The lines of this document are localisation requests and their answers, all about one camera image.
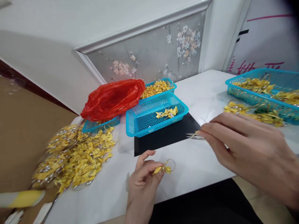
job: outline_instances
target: white tabletop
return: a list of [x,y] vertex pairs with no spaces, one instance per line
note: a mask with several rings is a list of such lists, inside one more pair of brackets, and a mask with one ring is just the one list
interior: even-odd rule
[[[200,124],[209,122],[223,112],[228,101],[225,81],[234,77],[216,70],[206,71],[177,82],[177,95],[188,107],[190,114]],[[136,165],[134,138],[126,135],[126,118],[115,127],[113,157],[103,164],[101,171],[88,187],[80,191],[68,190],[55,202],[46,224],[78,223],[96,224],[125,214],[128,192],[126,179]],[[282,127],[290,148],[299,154],[299,126]],[[159,185],[156,203],[162,202],[213,183],[235,176],[216,159],[208,143],[186,139],[157,149],[150,159],[165,162],[173,159],[176,169],[165,174]]]

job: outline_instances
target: finger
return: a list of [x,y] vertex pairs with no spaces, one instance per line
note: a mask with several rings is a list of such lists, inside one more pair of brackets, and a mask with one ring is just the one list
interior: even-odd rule
[[223,126],[219,123],[205,123],[201,127],[201,131],[207,132],[226,144],[229,148],[239,147],[241,143],[247,142],[248,138],[245,136]]
[[233,155],[229,152],[229,150],[226,148],[222,141],[202,130],[198,131],[197,134],[206,139],[206,141],[212,147],[220,164],[222,164],[226,168],[231,167],[233,165]]
[[161,173],[156,173],[155,175],[152,176],[150,185],[153,188],[154,191],[157,190],[162,178],[164,177],[165,174],[165,169]]
[[149,156],[153,156],[156,153],[155,150],[146,150],[144,153],[142,153],[137,160],[135,171],[139,170],[143,164],[144,160],[147,159]]
[[147,164],[149,162],[155,162],[155,160],[146,160],[146,161],[144,161],[143,165],[145,165],[145,164]]
[[150,174],[150,172],[154,171],[158,167],[164,166],[163,163],[160,162],[148,162],[146,163],[143,167],[141,167],[137,172],[136,172],[136,181],[137,182],[143,182],[143,178]]
[[210,123],[219,123],[229,129],[234,130],[244,136],[248,136],[256,129],[256,126],[250,121],[244,120],[231,113],[222,113],[213,118]]

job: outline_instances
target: red line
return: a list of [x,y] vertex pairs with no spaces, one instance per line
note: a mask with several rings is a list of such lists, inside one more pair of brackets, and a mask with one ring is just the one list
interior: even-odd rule
[[268,19],[268,18],[275,18],[275,17],[293,17],[294,15],[276,15],[276,16],[264,16],[264,17],[259,17],[259,18],[254,18],[247,20],[246,22],[253,21],[253,20],[259,20],[259,19]]

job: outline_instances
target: left hand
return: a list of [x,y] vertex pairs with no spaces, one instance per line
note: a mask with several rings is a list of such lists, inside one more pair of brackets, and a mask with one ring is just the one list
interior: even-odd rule
[[134,173],[129,180],[129,196],[125,224],[148,224],[154,208],[157,188],[165,171],[151,175],[164,164],[154,160],[144,161],[156,151],[147,150],[139,156]]

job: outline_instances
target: red plastic bag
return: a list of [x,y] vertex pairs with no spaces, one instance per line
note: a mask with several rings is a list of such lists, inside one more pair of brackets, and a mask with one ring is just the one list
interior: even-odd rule
[[126,79],[101,85],[88,96],[81,117],[90,121],[107,121],[136,106],[145,84],[141,79]]

